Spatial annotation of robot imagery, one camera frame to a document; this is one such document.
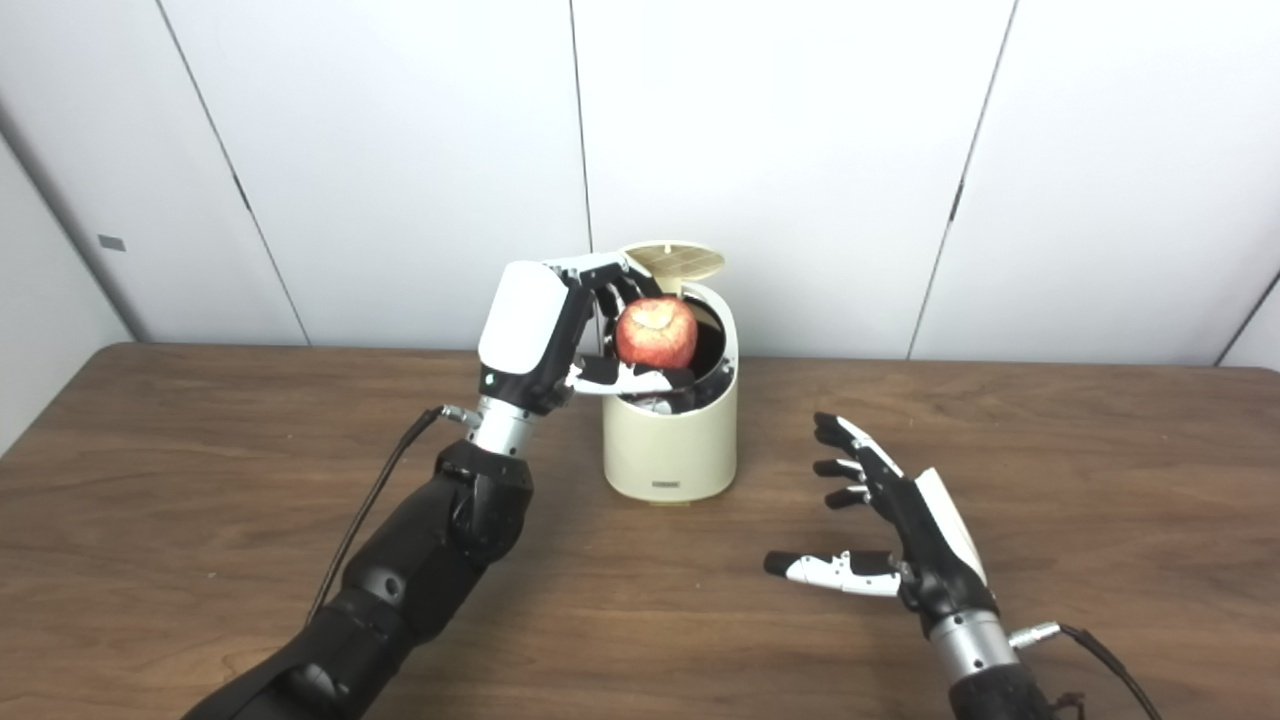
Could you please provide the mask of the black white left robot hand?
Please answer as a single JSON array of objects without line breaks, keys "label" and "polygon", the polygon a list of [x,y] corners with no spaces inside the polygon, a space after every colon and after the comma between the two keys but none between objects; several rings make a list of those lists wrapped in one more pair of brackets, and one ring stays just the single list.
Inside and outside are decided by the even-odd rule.
[{"label": "black white left robot hand", "polygon": [[618,322],[628,301],[659,299],[652,273],[623,252],[509,263],[477,345],[479,393],[545,416],[571,395],[672,395],[691,387],[689,369],[579,356],[588,323]]}]

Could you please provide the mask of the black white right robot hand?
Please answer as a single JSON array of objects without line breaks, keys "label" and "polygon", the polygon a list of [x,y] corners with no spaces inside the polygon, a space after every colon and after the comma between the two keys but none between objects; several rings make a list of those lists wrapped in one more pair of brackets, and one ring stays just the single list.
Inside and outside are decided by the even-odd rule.
[{"label": "black white right robot hand", "polygon": [[873,509],[893,528],[901,548],[829,556],[771,551],[765,573],[847,594],[896,597],[920,619],[924,633],[960,612],[998,614],[968,528],[936,469],[910,477],[850,420],[815,413],[814,423],[822,445],[846,454],[813,466],[818,477],[847,482],[824,497],[826,506]]}]

